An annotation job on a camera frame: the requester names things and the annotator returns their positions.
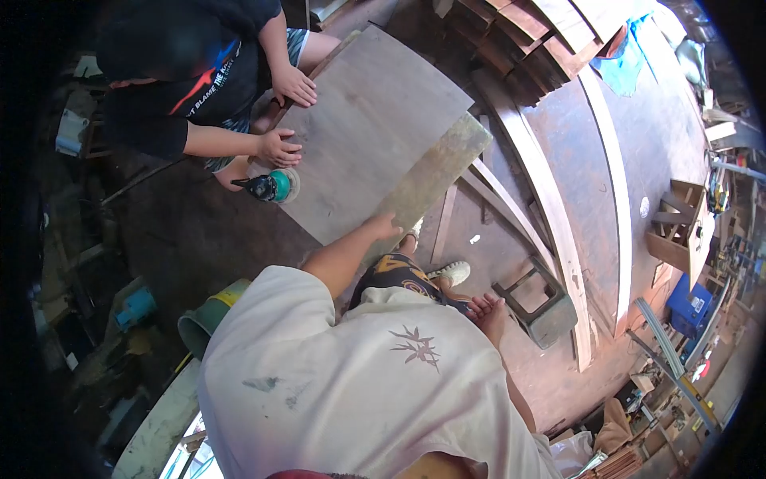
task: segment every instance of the curved wooden rib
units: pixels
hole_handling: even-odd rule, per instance
[[[555,258],[553,258],[553,254],[548,250],[548,248],[545,246],[545,243],[542,242],[542,239],[540,239],[540,235],[537,234],[537,231],[532,227],[532,223],[529,222],[526,215],[522,212],[522,209],[519,207],[519,205],[516,204],[515,201],[513,201],[513,198],[511,198],[511,195],[508,194],[505,188],[503,188],[502,184],[500,184],[500,181],[490,172],[489,168],[484,165],[484,163],[481,162],[478,158],[473,160],[473,163],[471,163],[473,168],[476,169],[476,172],[478,172],[482,178],[486,180],[486,182],[489,183],[490,186],[492,186],[492,190],[502,199],[502,202],[508,206],[508,209],[511,210],[512,216],[516,221],[512,221],[510,218],[507,218],[510,223],[518,229],[522,235],[524,235],[530,243],[532,243],[532,246],[537,250],[537,252],[540,254],[540,257],[542,258],[543,263],[545,263],[545,266],[548,267],[548,269],[551,271],[551,274],[553,274],[556,279],[561,280],[560,275],[558,274],[558,266],[556,264]],[[506,216],[503,211],[499,211],[503,216]]]
[[[474,72],[472,78],[499,120],[506,138],[516,149],[519,163],[529,180],[548,227],[550,233],[548,237],[558,258],[558,266],[561,268],[560,277],[563,279],[564,287],[572,299],[577,314],[574,344],[578,369],[582,372],[591,364],[591,321],[588,316],[588,302],[585,299],[580,257],[561,193],[553,179],[548,160],[542,154],[542,148],[532,133],[532,128],[505,92],[504,87],[484,70]]]
[[[614,337],[625,333],[627,327],[627,308],[630,306],[630,274],[633,270],[633,226],[630,221],[630,202],[627,196],[627,180],[623,164],[620,142],[614,123],[609,114],[604,93],[598,85],[596,75],[586,67],[580,74],[580,84],[593,110],[601,142],[604,144],[604,154],[607,156],[609,176],[612,179],[614,194],[614,209],[617,216],[617,250],[620,256],[617,283],[617,314],[614,318]]]

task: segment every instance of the blue toolbox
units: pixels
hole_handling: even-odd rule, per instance
[[[693,341],[702,335],[710,321],[708,312],[712,312],[709,308],[713,295],[699,283],[689,292],[688,284],[689,275],[684,273],[666,304],[673,312],[670,317],[673,329]]]

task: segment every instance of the green bucket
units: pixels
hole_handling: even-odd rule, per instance
[[[237,280],[218,294],[209,297],[196,310],[186,311],[178,319],[178,334],[195,358],[202,361],[215,329],[248,286],[250,280]]]

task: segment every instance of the sanding disc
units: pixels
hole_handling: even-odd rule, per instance
[[[281,168],[280,170],[290,179],[290,192],[287,193],[287,197],[280,203],[289,203],[294,200],[300,192],[300,177],[298,176],[298,172],[292,168]]]

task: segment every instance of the orbital sander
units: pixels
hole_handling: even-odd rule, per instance
[[[232,179],[231,184],[241,186],[262,202],[289,203],[300,191],[300,178],[292,168],[275,169],[250,179]]]

